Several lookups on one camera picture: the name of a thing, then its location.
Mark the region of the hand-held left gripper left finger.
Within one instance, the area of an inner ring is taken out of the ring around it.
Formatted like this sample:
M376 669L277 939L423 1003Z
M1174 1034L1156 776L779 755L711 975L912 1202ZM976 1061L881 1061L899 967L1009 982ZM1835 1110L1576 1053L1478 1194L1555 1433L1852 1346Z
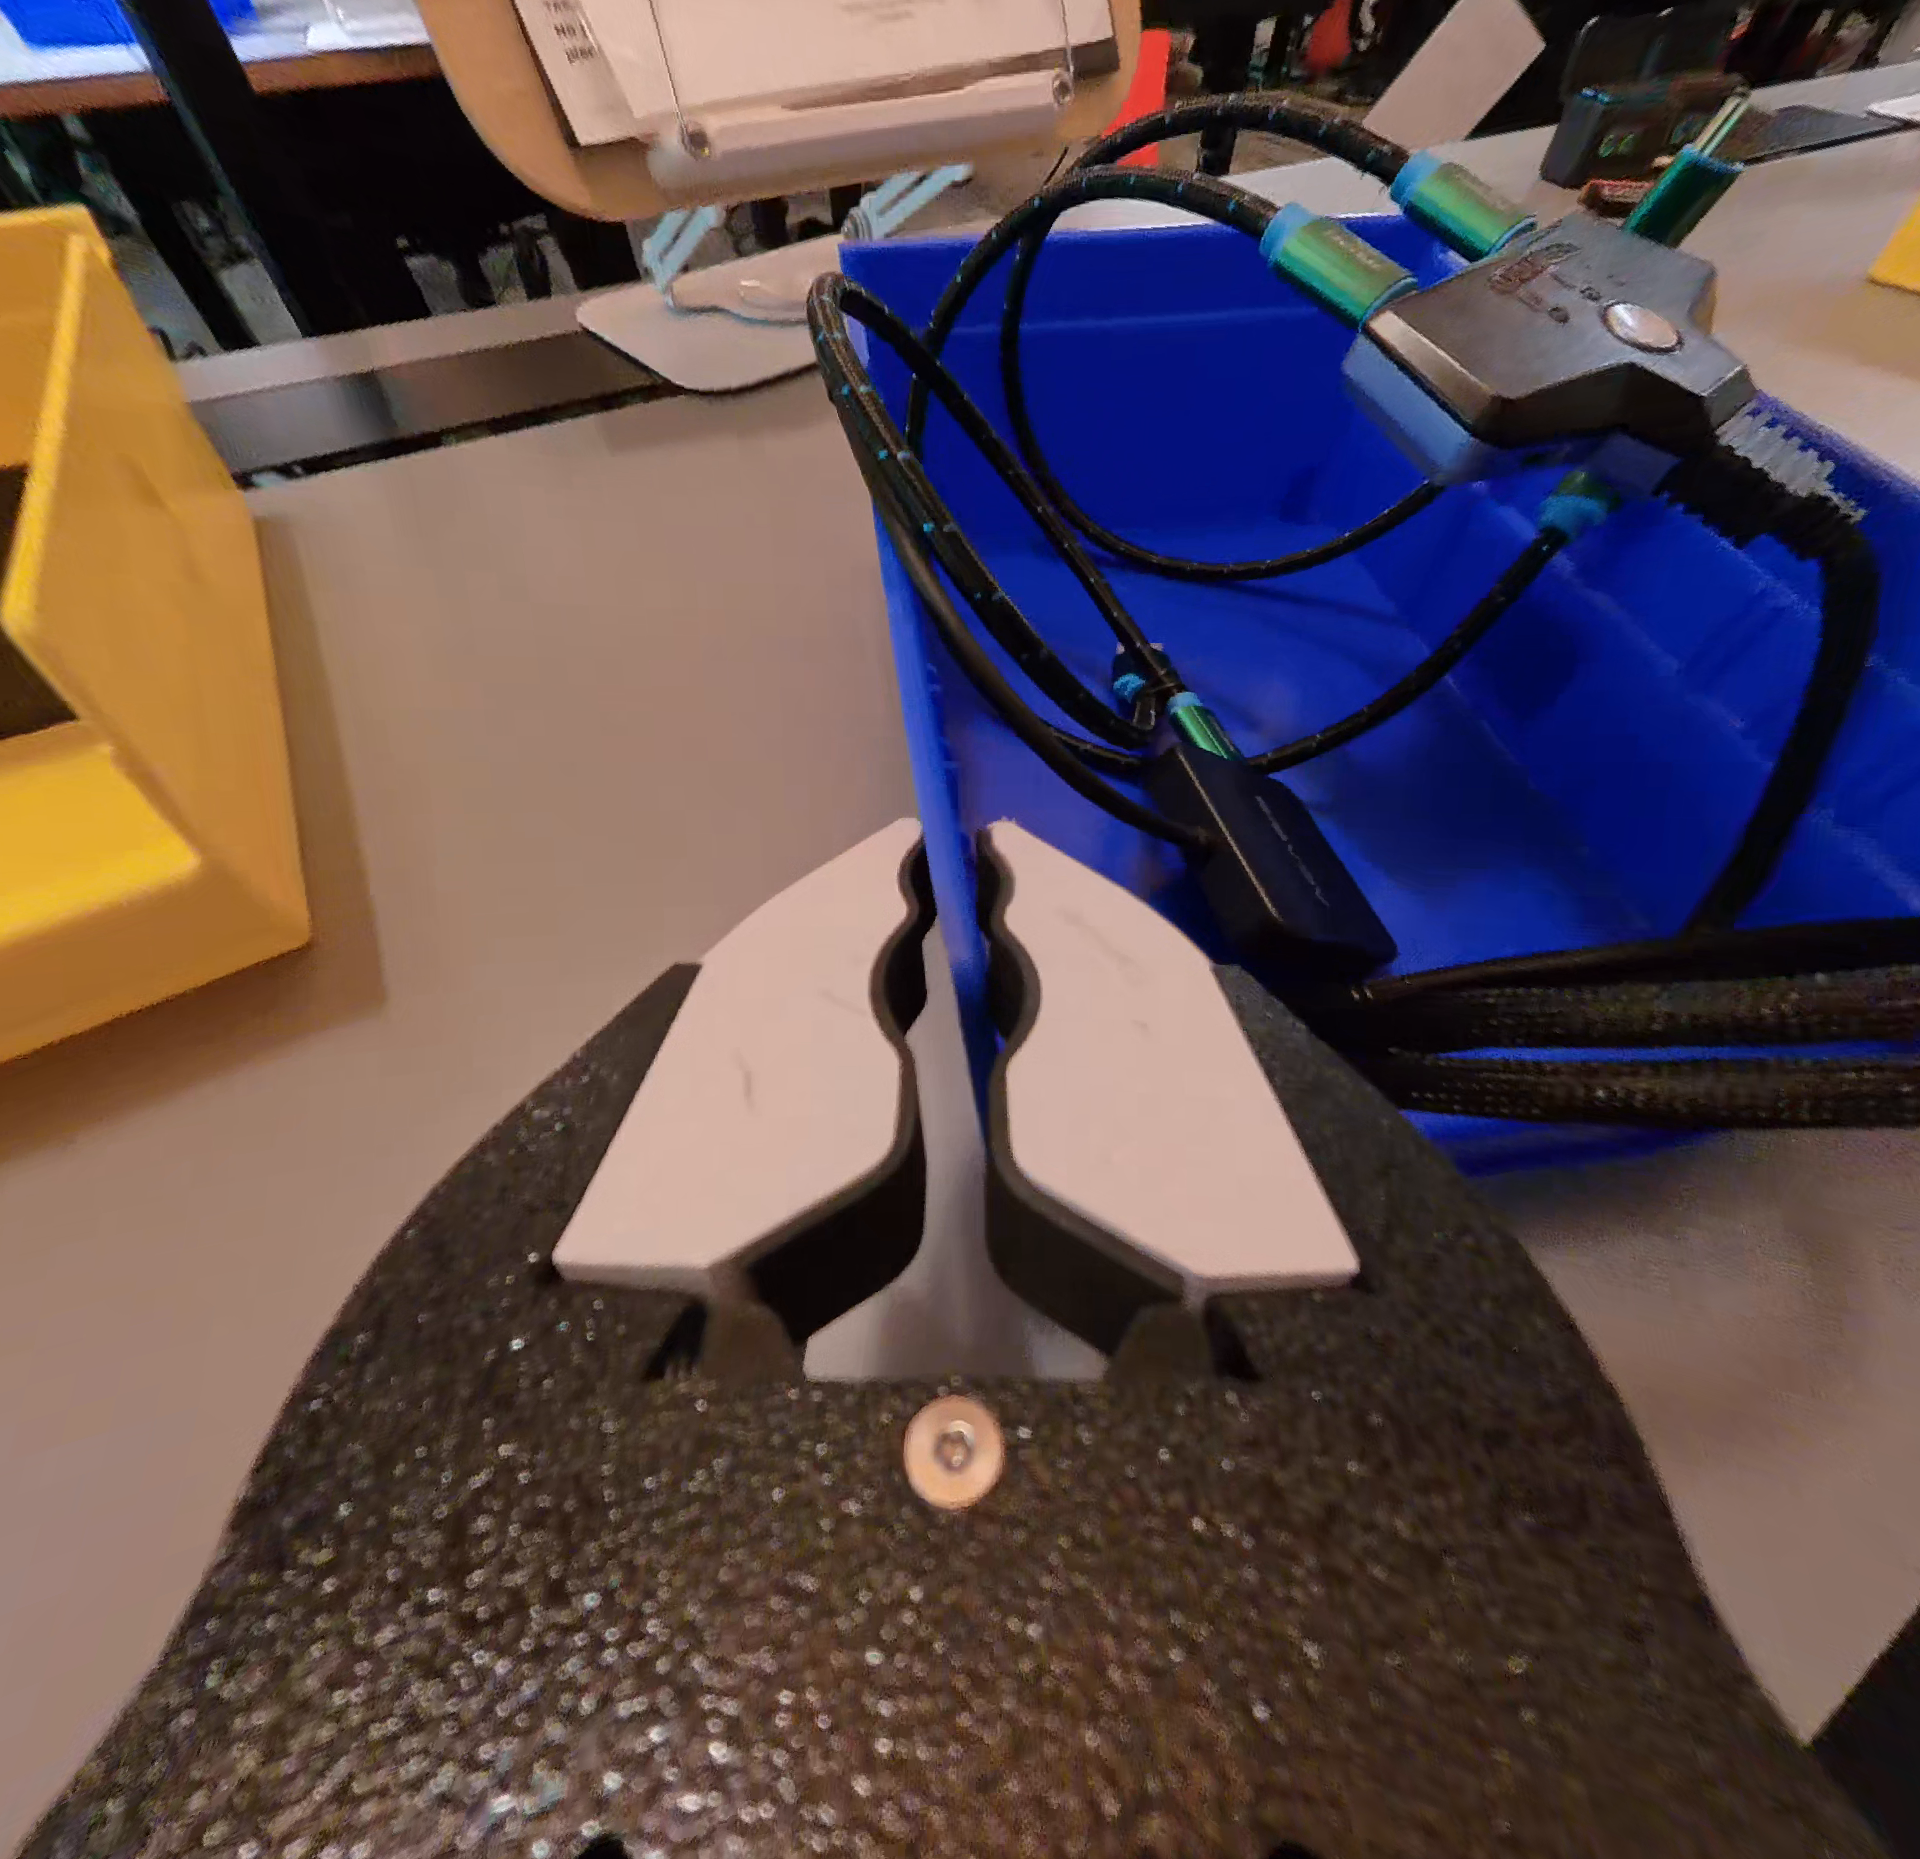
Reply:
M815 1335L924 1235L907 1030L924 1006L922 826L895 818L698 962L553 1250L576 1284L753 1302Z

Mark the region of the black metal switch box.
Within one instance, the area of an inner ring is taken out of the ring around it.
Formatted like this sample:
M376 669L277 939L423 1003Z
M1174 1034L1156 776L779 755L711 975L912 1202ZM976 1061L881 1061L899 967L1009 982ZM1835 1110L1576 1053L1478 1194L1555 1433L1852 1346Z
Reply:
M1583 212L1374 309L1346 395L1432 486L1594 464L1650 489L1755 397L1715 266Z

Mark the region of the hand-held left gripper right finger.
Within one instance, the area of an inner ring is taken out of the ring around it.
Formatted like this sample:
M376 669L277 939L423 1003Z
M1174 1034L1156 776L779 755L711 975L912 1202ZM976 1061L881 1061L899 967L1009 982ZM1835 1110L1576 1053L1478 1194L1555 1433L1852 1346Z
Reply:
M976 868L1001 1284L1096 1351L1164 1308L1348 1288L1355 1246L1200 947L1017 821Z

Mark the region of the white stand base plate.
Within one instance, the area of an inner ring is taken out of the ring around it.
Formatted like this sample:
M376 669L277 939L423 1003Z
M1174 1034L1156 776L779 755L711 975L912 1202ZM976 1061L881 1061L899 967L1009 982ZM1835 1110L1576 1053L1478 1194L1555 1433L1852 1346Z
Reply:
M841 226L774 250L697 267L700 246L726 226L718 206L658 214L637 243L638 279L581 298L576 328L673 390L718 395L771 384L812 367L804 296L839 270L844 243L897 234L967 183L972 165L899 170L860 195Z

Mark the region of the dark electronic device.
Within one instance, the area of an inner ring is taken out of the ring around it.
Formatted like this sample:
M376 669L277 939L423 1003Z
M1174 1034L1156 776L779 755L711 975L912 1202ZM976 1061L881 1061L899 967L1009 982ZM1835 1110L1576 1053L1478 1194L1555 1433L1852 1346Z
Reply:
M1582 87L1552 126L1539 180L1622 224L1682 147L1711 151L1749 95L1747 82L1719 70Z

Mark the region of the black flat object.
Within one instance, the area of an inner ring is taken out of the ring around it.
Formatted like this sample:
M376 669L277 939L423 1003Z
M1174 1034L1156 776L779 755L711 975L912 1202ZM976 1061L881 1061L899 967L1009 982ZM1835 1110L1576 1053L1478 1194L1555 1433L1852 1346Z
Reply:
M1740 165L1759 165L1845 144L1859 144L1897 131L1899 121L1879 114L1849 114L1826 105L1788 104L1776 111L1749 109L1740 119L1740 144L1731 151L1731 158Z

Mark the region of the printed instruction sheets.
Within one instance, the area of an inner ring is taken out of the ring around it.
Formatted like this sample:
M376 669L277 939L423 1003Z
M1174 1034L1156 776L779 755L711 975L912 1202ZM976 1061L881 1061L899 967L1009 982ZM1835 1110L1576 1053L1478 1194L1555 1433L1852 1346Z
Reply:
M580 145L1116 41L1110 0L512 0Z

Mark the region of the wooden document stand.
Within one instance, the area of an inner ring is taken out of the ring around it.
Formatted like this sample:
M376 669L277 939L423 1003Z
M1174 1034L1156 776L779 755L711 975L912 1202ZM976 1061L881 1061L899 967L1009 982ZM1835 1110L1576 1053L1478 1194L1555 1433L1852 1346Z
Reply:
M1116 116L1139 62L1139 0L1106 0L1112 49L1072 73L1066 99L1040 93L1032 70L949 91L874 99L874 124L802 111L802 142L771 155L690 152L684 142L573 144L516 0L415 0L426 39L480 140L545 203L600 222L669 207L866 182L905 165L992 162L1059 147Z

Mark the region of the black usb hub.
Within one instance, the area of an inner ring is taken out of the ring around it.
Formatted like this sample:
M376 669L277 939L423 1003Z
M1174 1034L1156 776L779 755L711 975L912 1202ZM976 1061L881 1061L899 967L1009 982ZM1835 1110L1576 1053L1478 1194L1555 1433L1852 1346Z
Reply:
M1142 775L1153 807L1196 837L1184 847L1222 939L1257 974L1284 984L1363 982L1386 970L1386 931L1309 807L1239 756L1185 738Z

